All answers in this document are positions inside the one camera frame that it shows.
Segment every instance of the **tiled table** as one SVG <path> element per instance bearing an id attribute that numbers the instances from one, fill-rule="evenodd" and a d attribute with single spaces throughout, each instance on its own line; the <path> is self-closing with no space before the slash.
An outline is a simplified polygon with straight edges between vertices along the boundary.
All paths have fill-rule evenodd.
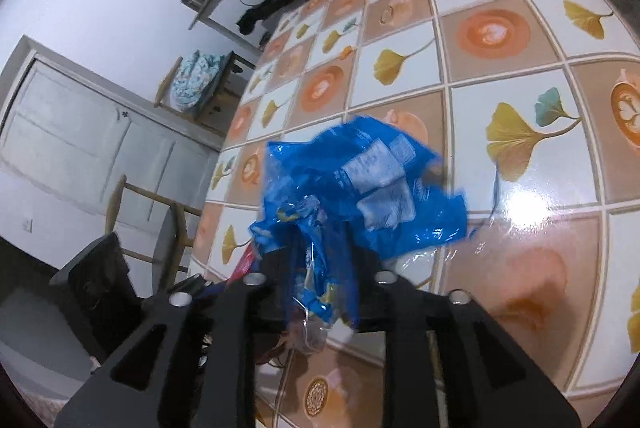
<path id="1" fill-rule="evenodd" d="M 586 424 L 640 350 L 639 90 L 638 39 L 607 0 L 312 0 L 283 17 L 242 96 L 190 270 L 232 273 L 268 140 L 372 115 L 442 154 L 483 224 L 396 270 L 472 292 Z M 263 424 L 378 426 L 383 344 L 338 324 L 324 352 L 261 366 Z"/>

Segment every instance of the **light switch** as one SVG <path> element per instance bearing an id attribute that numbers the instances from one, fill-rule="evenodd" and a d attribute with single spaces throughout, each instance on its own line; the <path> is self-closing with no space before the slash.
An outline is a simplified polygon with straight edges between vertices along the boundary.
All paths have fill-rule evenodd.
<path id="1" fill-rule="evenodd" d="M 33 229 L 33 218 L 31 217 L 24 217 L 24 220 L 22 221 L 22 228 L 27 232 L 30 233 L 31 230 Z"/>

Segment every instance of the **white door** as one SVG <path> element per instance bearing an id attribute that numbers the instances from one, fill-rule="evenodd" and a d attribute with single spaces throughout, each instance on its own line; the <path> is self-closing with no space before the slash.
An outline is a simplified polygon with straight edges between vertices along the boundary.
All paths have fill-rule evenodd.
<path id="1" fill-rule="evenodd" d="M 0 157 L 45 190 L 104 214 L 123 173 L 202 207 L 218 153 L 35 61 L 2 129 Z M 118 221 L 154 233 L 165 212 L 126 190 Z"/>

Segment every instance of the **plastic wrapper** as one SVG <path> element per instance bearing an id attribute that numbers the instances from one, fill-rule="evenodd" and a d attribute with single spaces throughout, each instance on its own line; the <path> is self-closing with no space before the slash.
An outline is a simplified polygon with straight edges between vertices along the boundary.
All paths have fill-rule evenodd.
<path id="1" fill-rule="evenodd" d="M 308 143 L 267 144 L 264 218 L 251 230 L 262 257 L 290 247 L 290 287 L 306 322 L 300 326 L 297 319 L 290 331 L 309 336 L 308 326 L 316 323 L 314 341 L 297 345 L 321 345 L 316 318 L 320 329 L 342 315 L 358 322 L 347 227 L 355 244 L 382 260 L 465 236 L 462 196 L 449 197 L 426 182 L 426 169 L 437 162 L 411 136 L 370 117 L 356 117 Z"/>

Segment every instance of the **red object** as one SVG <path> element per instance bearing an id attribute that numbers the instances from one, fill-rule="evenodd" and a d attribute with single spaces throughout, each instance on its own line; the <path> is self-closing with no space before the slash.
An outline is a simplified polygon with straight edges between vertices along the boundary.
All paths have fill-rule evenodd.
<path id="1" fill-rule="evenodd" d="M 226 284 L 229 285 L 231 282 L 236 281 L 238 278 L 242 278 L 242 276 L 249 272 L 254 262 L 254 244 L 253 242 L 251 242 L 242 253 L 242 258 L 240 258 L 240 260 L 238 261 L 238 265 L 236 265 L 231 278 L 229 278 Z"/>

